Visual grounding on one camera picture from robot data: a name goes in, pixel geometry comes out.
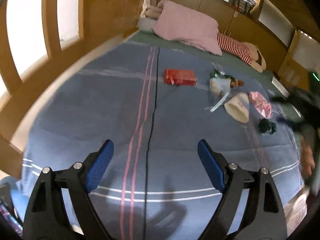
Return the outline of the person's right hand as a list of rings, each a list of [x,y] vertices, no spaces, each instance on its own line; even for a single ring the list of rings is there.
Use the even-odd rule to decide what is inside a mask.
[[[315,169],[315,161],[313,159],[313,152],[311,147],[307,144],[306,140],[301,137],[300,138],[301,145],[301,174],[304,179],[308,179],[313,170]]]

